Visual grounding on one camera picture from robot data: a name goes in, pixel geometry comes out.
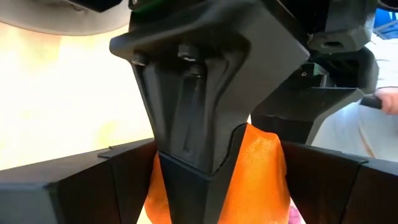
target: black panel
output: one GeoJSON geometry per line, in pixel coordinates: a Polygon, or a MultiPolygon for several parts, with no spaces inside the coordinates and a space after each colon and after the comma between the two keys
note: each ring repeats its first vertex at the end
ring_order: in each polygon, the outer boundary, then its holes
{"type": "Polygon", "coordinates": [[[340,223],[359,167],[367,159],[289,142],[282,142],[282,148],[290,195],[305,222],[340,223]]]}
{"type": "Polygon", "coordinates": [[[342,223],[397,223],[398,163],[368,160],[359,170],[342,223]]]}
{"type": "Polygon", "coordinates": [[[146,140],[113,149],[0,171],[0,223],[136,223],[156,146],[146,140]],[[98,156],[104,153],[112,156],[98,156]]]}

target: black plastic bracket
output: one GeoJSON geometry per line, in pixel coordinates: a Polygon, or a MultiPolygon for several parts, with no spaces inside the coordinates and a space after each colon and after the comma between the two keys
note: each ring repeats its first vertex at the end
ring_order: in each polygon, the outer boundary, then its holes
{"type": "Polygon", "coordinates": [[[311,145],[324,120],[358,101],[356,88],[289,88],[282,85],[251,114],[252,124],[281,140],[311,145]]]}
{"type": "Polygon", "coordinates": [[[325,68],[338,87],[359,88],[365,94],[376,89],[379,66],[366,47],[355,52],[314,54],[310,60],[325,68]]]}
{"type": "Polygon", "coordinates": [[[378,2],[329,1],[324,30],[311,35],[308,47],[323,54],[354,52],[363,48],[371,39],[378,2]]]}

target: bolt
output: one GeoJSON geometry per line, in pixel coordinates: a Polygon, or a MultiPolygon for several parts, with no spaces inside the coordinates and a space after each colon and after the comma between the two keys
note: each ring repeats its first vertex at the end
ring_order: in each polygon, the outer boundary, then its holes
{"type": "Polygon", "coordinates": [[[196,62],[199,58],[199,51],[195,46],[180,44],[178,47],[178,57],[188,62],[196,62]]]}
{"type": "Polygon", "coordinates": [[[140,53],[135,53],[134,56],[132,57],[131,63],[138,66],[147,66],[148,60],[144,55],[140,53]]]}
{"type": "Polygon", "coordinates": [[[205,75],[205,68],[203,68],[201,65],[192,65],[189,68],[189,73],[197,78],[203,78],[205,75]]]}

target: orange cloth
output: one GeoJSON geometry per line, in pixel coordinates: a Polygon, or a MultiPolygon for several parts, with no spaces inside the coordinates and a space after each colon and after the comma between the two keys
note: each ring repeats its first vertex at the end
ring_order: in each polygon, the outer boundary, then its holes
{"type": "MultiPolygon", "coordinates": [[[[285,175],[279,138],[248,124],[219,224],[288,223],[290,196],[285,175]]],[[[153,224],[171,223],[157,155],[145,210],[153,224]]]]}

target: beige wall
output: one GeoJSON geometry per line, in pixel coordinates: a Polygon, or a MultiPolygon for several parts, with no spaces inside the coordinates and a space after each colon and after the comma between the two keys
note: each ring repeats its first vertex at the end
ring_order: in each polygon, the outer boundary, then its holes
{"type": "Polygon", "coordinates": [[[131,66],[108,50],[126,30],[62,37],[0,23],[0,170],[152,136],[131,66]]]}

